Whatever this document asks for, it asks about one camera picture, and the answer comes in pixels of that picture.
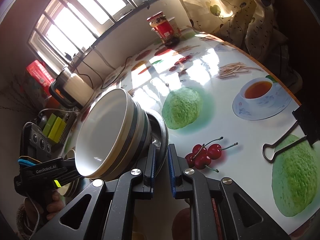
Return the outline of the person's left hand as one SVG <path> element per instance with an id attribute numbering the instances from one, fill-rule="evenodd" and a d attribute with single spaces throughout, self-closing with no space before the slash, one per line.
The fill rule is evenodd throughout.
<path id="1" fill-rule="evenodd" d="M 40 215 L 40 221 L 47 222 L 57 215 L 65 206 L 61 199 L 61 194 L 57 191 L 53 191 L 51 197 L 45 195 L 44 203 L 47 205 L 46 207 L 35 202 L 35 200 L 30 200 L 29 198 L 25 198 L 24 200 L 23 204 L 25 213 L 27 215 L 29 225 L 32 228 L 36 225 L 38 219 L 37 213 Z"/>

